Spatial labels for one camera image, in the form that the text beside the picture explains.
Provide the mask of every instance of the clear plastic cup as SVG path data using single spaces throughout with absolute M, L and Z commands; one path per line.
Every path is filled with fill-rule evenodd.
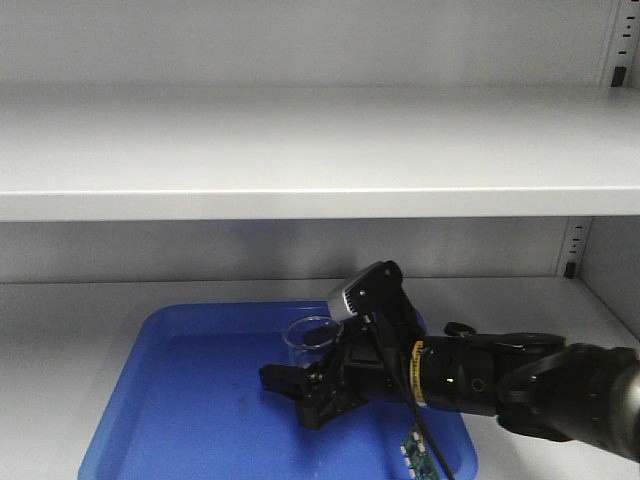
M 341 333 L 342 324 L 331 317 L 313 315 L 296 320 L 282 332 L 289 347 L 289 363 L 308 367 L 319 361 Z

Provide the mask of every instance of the yellow label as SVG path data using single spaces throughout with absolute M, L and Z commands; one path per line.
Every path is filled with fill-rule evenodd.
M 411 364 L 409 367 L 409 382 L 411 383 L 411 390 L 413 391 L 416 403 L 421 407 L 426 405 L 424 395 L 422 394 L 422 387 L 420 386 L 420 358 L 422 357 L 423 349 L 424 342 L 422 340 L 418 340 L 413 346 L 413 351 L 411 352 Z

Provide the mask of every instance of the gray wall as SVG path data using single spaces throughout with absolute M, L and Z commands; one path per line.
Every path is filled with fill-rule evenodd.
M 0 283 L 553 275 L 567 219 L 0 223 Z
M 580 276 L 640 337 L 640 216 L 595 218 Z
M 640 88 L 640 49 L 638 48 L 636 48 L 636 56 L 633 59 L 631 78 L 628 85 L 633 88 Z
M 5 0 L 0 82 L 593 85 L 615 4 Z

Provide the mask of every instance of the blue tray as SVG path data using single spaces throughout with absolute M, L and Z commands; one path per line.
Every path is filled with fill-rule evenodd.
M 371 403 L 320 431 L 258 369 L 287 363 L 280 332 L 324 302 L 176 305 L 147 319 L 80 467 L 87 479 L 408 479 L 402 404 Z M 476 454 L 460 415 L 424 417 L 459 480 Z

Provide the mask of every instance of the shelf board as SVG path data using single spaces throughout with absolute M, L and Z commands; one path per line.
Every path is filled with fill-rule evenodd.
M 640 91 L 0 87 L 0 221 L 640 214 Z
M 75 478 L 142 322 L 176 303 L 322 298 L 334 280 L 0 285 L 0 478 Z M 409 279 L 432 333 L 467 321 L 486 333 L 546 331 L 570 342 L 637 347 L 578 280 Z M 465 416 L 479 480 L 637 479 L 636 463 Z

